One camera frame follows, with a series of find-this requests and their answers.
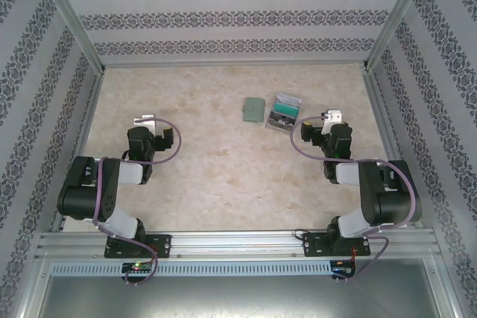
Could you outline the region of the clear plastic card box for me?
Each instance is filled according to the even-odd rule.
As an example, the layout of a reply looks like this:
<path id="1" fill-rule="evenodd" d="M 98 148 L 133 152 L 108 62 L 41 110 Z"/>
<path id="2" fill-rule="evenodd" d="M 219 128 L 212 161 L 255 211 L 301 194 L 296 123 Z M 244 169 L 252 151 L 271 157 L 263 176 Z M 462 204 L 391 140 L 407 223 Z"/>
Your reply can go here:
<path id="1" fill-rule="evenodd" d="M 302 102 L 301 98 L 279 92 L 271 106 L 265 126 L 290 133 L 300 113 Z"/>

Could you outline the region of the green card holder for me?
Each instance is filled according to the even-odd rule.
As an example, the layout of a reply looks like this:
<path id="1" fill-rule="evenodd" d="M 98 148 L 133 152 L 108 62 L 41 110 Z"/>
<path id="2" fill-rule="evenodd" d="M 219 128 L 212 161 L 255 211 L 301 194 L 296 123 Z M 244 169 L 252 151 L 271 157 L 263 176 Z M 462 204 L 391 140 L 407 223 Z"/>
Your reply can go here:
<path id="1" fill-rule="evenodd" d="M 265 99 L 246 97 L 242 112 L 243 121 L 262 123 L 265 114 Z"/>

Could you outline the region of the dark printed card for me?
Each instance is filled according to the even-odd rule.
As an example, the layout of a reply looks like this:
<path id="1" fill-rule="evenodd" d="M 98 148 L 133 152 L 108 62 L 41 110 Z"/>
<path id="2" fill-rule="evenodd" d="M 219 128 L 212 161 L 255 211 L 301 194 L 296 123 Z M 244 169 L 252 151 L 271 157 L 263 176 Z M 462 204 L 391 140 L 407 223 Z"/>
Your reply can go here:
<path id="1" fill-rule="evenodd" d="M 290 131 L 295 124 L 296 119 L 286 116 L 270 117 L 268 123 L 275 128 Z"/>

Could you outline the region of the teal card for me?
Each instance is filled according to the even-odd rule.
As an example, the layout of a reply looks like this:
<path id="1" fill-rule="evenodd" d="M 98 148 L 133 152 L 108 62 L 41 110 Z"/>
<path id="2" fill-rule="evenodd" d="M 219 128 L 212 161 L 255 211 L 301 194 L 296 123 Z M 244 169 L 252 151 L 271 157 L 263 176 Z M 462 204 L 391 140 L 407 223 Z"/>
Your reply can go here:
<path id="1" fill-rule="evenodd" d="M 275 103 L 273 106 L 273 111 L 296 118 L 299 114 L 300 109 L 298 107 L 289 106 L 287 104 Z"/>

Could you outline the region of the grey picture card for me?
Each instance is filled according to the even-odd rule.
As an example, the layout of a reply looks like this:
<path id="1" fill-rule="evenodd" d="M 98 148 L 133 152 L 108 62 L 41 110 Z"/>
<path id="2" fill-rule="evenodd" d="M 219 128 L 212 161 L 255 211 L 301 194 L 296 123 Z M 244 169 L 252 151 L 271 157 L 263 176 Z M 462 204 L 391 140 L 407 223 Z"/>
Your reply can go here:
<path id="1" fill-rule="evenodd" d="M 287 95 L 285 93 L 278 93 L 276 96 L 276 101 L 281 104 L 286 104 L 288 106 L 301 107 L 302 99 L 294 97 L 292 95 Z"/>

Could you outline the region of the left circuit board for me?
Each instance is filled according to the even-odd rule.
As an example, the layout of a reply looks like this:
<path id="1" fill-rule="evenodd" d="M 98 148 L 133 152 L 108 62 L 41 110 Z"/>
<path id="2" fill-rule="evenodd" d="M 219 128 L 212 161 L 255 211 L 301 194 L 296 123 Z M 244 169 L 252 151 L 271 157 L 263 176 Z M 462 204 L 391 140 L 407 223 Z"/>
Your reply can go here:
<path id="1" fill-rule="evenodd" d="M 121 272 L 126 273 L 140 273 L 146 274 L 151 272 L 152 265 L 150 263 L 123 263 L 121 267 Z"/>

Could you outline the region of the circuit board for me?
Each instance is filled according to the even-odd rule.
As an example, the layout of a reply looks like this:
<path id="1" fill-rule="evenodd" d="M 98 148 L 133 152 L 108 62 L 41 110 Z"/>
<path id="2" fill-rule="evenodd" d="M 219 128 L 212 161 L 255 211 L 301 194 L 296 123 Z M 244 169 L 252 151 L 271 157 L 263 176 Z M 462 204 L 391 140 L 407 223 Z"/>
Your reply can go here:
<path id="1" fill-rule="evenodd" d="M 332 261 L 330 264 L 334 276 L 350 278 L 355 274 L 356 263 L 352 260 Z"/>
<path id="2" fill-rule="evenodd" d="M 152 265 L 150 263 L 123 263 L 121 267 L 121 272 L 126 273 L 140 273 L 146 274 L 151 272 Z"/>

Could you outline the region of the right circuit board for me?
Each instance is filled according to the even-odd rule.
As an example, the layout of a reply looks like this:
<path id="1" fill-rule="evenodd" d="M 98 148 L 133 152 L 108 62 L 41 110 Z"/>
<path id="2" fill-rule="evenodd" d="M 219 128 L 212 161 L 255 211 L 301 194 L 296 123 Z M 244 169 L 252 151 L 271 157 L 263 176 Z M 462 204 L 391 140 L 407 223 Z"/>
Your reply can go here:
<path id="1" fill-rule="evenodd" d="M 334 276 L 350 278 L 355 274 L 356 263 L 352 260 L 332 261 L 330 264 Z"/>

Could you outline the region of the grey metal panel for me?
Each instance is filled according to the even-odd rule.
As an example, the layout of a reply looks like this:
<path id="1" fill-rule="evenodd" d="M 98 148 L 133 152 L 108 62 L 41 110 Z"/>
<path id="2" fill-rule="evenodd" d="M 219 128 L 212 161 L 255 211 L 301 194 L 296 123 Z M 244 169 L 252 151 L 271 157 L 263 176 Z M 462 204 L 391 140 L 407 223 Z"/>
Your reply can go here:
<path id="1" fill-rule="evenodd" d="M 140 287 L 115 278 L 54 277 L 40 318 L 440 318 L 422 281 L 403 288 L 323 276 L 167 277 Z"/>

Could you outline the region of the aluminium side rail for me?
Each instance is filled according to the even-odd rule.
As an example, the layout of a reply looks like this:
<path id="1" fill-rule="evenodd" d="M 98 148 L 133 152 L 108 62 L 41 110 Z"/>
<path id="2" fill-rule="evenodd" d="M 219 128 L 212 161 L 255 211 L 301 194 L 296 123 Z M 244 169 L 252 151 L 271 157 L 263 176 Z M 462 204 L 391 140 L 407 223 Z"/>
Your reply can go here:
<path id="1" fill-rule="evenodd" d="M 402 159 L 397 140 L 391 127 L 391 120 L 388 117 L 376 79 L 372 73 L 366 70 L 363 70 L 361 74 L 385 151 L 385 158 L 388 161 Z"/>
<path id="2" fill-rule="evenodd" d="M 69 163 L 66 167 L 65 177 L 66 179 L 69 169 L 75 159 L 76 156 L 80 156 L 84 152 L 84 148 L 86 147 L 86 142 L 88 139 L 90 127 L 92 125 L 92 120 L 95 113 L 95 108 L 98 102 L 98 96 L 101 91 L 101 85 L 104 79 L 105 70 L 103 70 L 98 76 L 95 78 L 94 86 L 91 88 L 89 93 L 88 101 L 86 103 L 86 107 L 83 111 L 83 115 L 81 117 L 81 123 L 79 127 L 79 132 L 77 133 L 77 137 L 75 138 L 75 147 L 71 154 Z M 64 219 L 63 216 L 58 212 L 57 207 L 54 207 L 54 214 L 51 221 L 51 225 L 49 227 L 49 232 L 60 232 L 63 230 L 64 227 Z"/>

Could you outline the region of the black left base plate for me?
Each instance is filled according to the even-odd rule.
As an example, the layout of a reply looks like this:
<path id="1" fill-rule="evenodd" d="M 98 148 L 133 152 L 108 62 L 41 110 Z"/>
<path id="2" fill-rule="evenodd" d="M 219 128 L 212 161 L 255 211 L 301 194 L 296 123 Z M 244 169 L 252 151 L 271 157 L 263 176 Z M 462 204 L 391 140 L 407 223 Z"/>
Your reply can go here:
<path id="1" fill-rule="evenodd" d="M 145 237 L 145 245 L 153 249 L 158 258 L 168 258 L 171 249 L 171 236 L 147 234 Z M 152 259 L 152 253 L 137 244 L 108 237 L 104 257 Z"/>

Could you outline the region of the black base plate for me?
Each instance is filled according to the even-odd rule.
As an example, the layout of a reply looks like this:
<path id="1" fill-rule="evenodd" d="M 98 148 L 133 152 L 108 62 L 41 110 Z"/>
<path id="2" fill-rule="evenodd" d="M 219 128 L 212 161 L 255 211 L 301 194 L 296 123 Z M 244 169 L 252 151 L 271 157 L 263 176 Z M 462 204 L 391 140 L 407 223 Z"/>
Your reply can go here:
<path id="1" fill-rule="evenodd" d="M 171 249 L 171 236 L 147 234 L 145 237 L 145 245 L 153 249 L 158 258 L 168 258 Z M 108 237 L 104 257 L 152 259 L 152 253 L 137 244 Z"/>
<path id="2" fill-rule="evenodd" d="M 303 251 L 305 257 L 341 257 L 351 256 L 354 252 L 358 257 L 370 256 L 368 241 L 363 238 L 330 238 L 324 232 L 308 232 L 303 236 Z"/>

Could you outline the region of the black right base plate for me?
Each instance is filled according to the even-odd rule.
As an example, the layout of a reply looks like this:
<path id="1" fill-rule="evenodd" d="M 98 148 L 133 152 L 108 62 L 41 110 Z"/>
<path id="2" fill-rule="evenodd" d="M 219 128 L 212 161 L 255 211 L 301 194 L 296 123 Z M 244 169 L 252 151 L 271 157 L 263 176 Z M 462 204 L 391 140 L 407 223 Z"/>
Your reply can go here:
<path id="1" fill-rule="evenodd" d="M 368 241 L 363 238 L 330 238 L 324 232 L 308 232 L 303 236 L 303 251 L 305 257 L 341 257 L 351 256 L 354 252 L 358 257 L 370 256 Z"/>

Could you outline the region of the aluminium mounting rail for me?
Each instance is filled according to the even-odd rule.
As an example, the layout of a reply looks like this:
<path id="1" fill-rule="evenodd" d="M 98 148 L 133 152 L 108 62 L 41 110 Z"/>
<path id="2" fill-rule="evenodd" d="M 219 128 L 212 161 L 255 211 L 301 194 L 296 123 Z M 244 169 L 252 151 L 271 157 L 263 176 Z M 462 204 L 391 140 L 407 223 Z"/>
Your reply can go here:
<path id="1" fill-rule="evenodd" d="M 264 261 L 304 259 L 304 248 L 292 231 L 171 232 L 171 261 Z M 431 229 L 392 229 L 383 259 L 431 258 L 441 249 Z M 100 232 L 42 233 L 36 260 L 99 261 L 107 236 Z"/>

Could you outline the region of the aluminium frame post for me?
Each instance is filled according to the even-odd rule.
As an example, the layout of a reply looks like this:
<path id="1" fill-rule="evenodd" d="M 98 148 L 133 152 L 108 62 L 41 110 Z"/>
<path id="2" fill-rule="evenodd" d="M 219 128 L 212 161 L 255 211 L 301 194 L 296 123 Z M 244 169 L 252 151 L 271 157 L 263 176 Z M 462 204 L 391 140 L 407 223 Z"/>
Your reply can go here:
<path id="1" fill-rule="evenodd" d="M 101 58 L 89 38 L 83 23 L 80 20 L 79 15 L 75 12 L 70 0 L 53 0 L 60 15 L 63 17 L 64 22 L 68 25 L 72 34 L 78 42 L 82 52 L 92 66 L 93 71 L 96 74 L 103 74 L 104 64 L 101 62 Z"/>
<path id="2" fill-rule="evenodd" d="M 363 62 L 363 65 L 360 66 L 362 74 L 371 72 L 376 66 L 378 60 L 382 56 L 382 53 L 386 49 L 386 46 L 391 41 L 391 37 L 393 36 L 394 31 L 397 29 L 397 26 L 399 25 L 406 11 L 408 10 L 411 2 L 412 0 L 396 1 L 388 18 L 384 23 L 383 28 L 381 29 L 379 35 L 376 38 L 376 41 L 374 42 L 369 55 Z"/>

